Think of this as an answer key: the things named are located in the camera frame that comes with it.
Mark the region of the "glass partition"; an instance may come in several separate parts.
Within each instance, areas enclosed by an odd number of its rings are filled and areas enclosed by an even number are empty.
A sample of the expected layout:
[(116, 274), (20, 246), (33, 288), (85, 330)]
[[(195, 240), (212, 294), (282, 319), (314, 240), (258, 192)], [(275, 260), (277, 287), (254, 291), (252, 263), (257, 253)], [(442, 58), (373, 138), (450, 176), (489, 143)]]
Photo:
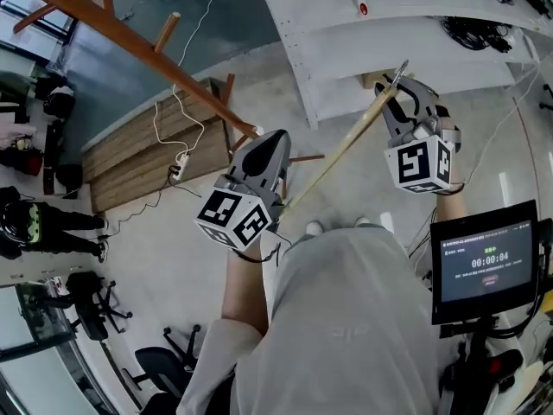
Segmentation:
[(21, 415), (119, 415), (62, 310), (32, 306), (41, 284), (0, 287), (0, 399)]

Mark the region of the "brown wooden coat rack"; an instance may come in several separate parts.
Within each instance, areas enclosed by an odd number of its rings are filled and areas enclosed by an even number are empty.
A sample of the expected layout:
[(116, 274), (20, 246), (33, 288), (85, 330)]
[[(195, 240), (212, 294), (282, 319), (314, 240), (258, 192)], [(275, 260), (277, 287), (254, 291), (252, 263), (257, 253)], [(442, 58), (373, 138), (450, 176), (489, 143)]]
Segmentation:
[(113, 0), (102, 0), (100, 6), (89, 0), (44, 0), (47, 5), (44, 9), (37, 10), (29, 16), (25, 16), (15, 27), (19, 32), (52, 10), (61, 10), (68, 15), (88, 24), (101, 35), (116, 43), (129, 54), (148, 65), (185, 93), (191, 95), (201, 104), (213, 109), (215, 114), (225, 120), (234, 129), (242, 133), (242, 137), (229, 149), (229, 154), (234, 154), (244, 147), (244, 143), (259, 136), (261, 131), (252, 124), (246, 123), (228, 108), (235, 75), (230, 73), (226, 79), (224, 91), (219, 98), (209, 93), (206, 89), (186, 72), (181, 66), (169, 59), (163, 52), (163, 48), (170, 36), (175, 31), (179, 17), (171, 14), (163, 26), (158, 40), (150, 43), (138, 33), (129, 28), (114, 16)]

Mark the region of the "black stand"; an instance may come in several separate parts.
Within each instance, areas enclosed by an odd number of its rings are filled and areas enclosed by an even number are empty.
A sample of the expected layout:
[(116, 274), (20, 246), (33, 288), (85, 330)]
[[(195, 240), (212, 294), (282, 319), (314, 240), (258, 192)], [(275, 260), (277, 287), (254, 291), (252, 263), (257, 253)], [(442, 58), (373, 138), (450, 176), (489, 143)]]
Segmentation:
[(57, 119), (47, 127), (42, 164), (42, 187), (45, 196), (73, 200), (83, 185), (80, 164), (61, 164), (63, 150), (63, 123)]

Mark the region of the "white shelf unit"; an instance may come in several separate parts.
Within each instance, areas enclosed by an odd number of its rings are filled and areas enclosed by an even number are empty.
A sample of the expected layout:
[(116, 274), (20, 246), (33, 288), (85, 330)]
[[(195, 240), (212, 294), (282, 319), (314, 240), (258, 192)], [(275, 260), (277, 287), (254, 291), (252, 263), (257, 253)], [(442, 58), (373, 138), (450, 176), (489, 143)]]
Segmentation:
[[(366, 74), (408, 60), (408, 72), (439, 93), (509, 86), (512, 64), (537, 63), (530, 33), (553, 37), (553, 20), (525, 0), (367, 0), (368, 17), (352, 0), (265, 2), (312, 127), (365, 110), (374, 96), (363, 86)], [(445, 17), (501, 23), (511, 48), (464, 48), (443, 31)]]

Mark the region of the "person's grey shirt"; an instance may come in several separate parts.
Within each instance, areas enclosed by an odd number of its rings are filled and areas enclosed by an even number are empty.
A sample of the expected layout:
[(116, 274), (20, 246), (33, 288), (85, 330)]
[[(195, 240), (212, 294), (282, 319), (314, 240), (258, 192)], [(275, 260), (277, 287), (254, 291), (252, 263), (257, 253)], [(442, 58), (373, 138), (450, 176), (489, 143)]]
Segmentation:
[(269, 328), (215, 320), (177, 415), (434, 415), (431, 295), (384, 227), (305, 235), (283, 256)]

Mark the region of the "black office chair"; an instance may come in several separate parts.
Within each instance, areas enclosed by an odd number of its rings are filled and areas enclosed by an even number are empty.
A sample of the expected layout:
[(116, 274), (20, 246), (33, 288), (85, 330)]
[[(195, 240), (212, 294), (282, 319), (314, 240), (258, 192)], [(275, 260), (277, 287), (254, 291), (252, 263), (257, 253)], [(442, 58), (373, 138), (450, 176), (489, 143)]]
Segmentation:
[(131, 312), (126, 314), (114, 310), (111, 305), (111, 293), (116, 282), (105, 284), (105, 279), (94, 271), (71, 274), (66, 282), (70, 303), (73, 305), (77, 319), (71, 323), (72, 329), (83, 329), (87, 337), (96, 342), (102, 342), (109, 337), (105, 323), (108, 322), (118, 334), (125, 332), (119, 328), (115, 317), (129, 320)]
[(172, 338), (172, 329), (166, 327), (163, 337), (172, 350), (161, 347), (141, 348), (135, 352), (135, 357), (143, 374), (133, 378), (138, 386), (145, 380), (150, 380), (159, 390), (181, 398), (186, 391), (197, 365), (194, 355), (195, 336), (201, 331), (201, 326), (195, 324), (188, 339), (187, 350), (183, 350)]

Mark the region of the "person's left forearm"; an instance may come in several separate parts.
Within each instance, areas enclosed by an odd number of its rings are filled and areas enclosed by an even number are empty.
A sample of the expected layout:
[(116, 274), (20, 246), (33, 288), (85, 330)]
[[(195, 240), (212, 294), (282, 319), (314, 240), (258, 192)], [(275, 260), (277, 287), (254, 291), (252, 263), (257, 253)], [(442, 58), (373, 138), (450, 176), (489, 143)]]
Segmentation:
[(269, 313), (260, 241), (254, 241), (245, 252), (229, 251), (227, 254), (221, 318), (247, 324), (265, 335)]

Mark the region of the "black bags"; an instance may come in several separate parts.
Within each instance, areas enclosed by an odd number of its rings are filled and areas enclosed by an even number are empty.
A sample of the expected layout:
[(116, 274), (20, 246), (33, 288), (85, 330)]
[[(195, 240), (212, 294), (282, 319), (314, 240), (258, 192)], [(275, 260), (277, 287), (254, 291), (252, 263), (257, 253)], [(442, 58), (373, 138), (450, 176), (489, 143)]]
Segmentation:
[(67, 119), (75, 106), (74, 90), (67, 79), (50, 73), (36, 79), (35, 98), (43, 102), (43, 111), (49, 116)]

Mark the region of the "black tablet mount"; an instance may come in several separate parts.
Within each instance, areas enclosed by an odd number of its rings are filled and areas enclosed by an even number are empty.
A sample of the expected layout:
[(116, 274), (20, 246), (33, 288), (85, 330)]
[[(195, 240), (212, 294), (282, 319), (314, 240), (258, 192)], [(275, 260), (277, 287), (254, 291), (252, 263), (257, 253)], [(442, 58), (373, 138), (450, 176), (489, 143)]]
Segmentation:
[(498, 353), (491, 341), (509, 341), (521, 335), (553, 291), (553, 276), (548, 274), (551, 246), (539, 256), (537, 297), (528, 316), (518, 325), (496, 327), (498, 316), (483, 316), (471, 322), (443, 324), (442, 339), (467, 335), (458, 346), (458, 358), (449, 364), (440, 381), (441, 399), (437, 415), (497, 415), (515, 410), (538, 381), (536, 367), (525, 365), (520, 348), (504, 348)]

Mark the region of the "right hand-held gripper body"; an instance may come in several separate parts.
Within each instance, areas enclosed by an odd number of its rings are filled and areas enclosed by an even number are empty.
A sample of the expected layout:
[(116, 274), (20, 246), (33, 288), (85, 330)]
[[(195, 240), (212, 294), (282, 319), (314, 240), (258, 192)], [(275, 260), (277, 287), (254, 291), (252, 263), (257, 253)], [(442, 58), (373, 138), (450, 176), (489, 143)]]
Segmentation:
[(430, 117), (403, 134), (385, 150), (394, 185), (414, 194), (452, 188), (454, 145), (444, 139), (442, 121)]

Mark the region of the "white power strip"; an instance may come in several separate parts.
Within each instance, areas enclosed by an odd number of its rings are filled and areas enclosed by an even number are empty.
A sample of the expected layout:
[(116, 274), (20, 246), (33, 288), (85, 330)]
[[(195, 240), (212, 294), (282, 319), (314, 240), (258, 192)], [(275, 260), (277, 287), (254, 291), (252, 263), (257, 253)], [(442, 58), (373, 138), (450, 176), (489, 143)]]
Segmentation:
[(181, 181), (184, 176), (185, 169), (188, 165), (188, 160), (190, 158), (190, 155), (188, 153), (182, 153), (178, 156), (176, 160), (176, 169), (175, 173), (173, 174), (173, 178), (176, 181)]

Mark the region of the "stack of wooden boards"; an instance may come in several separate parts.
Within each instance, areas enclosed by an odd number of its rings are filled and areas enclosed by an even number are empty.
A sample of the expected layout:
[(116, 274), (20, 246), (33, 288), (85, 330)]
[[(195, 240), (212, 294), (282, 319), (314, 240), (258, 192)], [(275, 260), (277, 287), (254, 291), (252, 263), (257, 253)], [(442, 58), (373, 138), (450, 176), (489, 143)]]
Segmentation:
[(102, 213), (161, 188), (183, 143), (194, 147), (184, 181), (224, 169), (230, 162), (226, 123), (183, 91), (131, 115), (83, 153), (92, 211)]

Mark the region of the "light wooden hanger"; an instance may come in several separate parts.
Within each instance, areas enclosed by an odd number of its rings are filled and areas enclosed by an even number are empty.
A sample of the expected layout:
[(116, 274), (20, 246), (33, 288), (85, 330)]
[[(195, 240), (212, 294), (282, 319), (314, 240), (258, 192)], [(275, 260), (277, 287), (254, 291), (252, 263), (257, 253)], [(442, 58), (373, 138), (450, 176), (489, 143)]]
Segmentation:
[(291, 210), (300, 203), (303, 197), (323, 178), (326, 173), (329, 172), (329, 170), (353, 146), (362, 134), (375, 122), (380, 113), (383, 111), (385, 105), (397, 95), (398, 82), (404, 76), (405, 69), (408, 65), (409, 61), (405, 60), (396, 71), (392, 82), (385, 87), (385, 89), (375, 98), (375, 100), (373, 100), (371, 105), (355, 123), (353, 128), (340, 141), (340, 144), (335, 152), (324, 159), (324, 165), (320, 168), (320, 170), (312, 176), (303, 190), (283, 208), (283, 211), (276, 219), (277, 223), (280, 223), (288, 214), (290, 214)]

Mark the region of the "person's right hand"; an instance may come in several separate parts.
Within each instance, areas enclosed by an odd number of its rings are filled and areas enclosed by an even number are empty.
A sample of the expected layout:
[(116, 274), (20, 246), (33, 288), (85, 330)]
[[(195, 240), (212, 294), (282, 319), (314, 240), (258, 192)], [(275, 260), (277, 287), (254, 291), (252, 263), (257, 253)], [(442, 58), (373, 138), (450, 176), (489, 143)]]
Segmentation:
[(452, 151), (458, 152), (461, 149), (461, 130), (454, 123), (445, 106), (438, 105), (436, 107), (436, 114), (439, 120), (442, 140)]

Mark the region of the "person's right forearm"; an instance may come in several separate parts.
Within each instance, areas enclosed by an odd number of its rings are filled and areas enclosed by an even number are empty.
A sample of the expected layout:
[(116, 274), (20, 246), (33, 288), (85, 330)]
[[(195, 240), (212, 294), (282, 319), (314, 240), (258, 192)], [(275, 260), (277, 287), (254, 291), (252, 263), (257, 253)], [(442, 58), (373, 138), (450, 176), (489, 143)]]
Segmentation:
[(435, 221), (448, 221), (467, 216), (467, 207), (462, 193), (463, 187), (438, 193), (436, 196)]

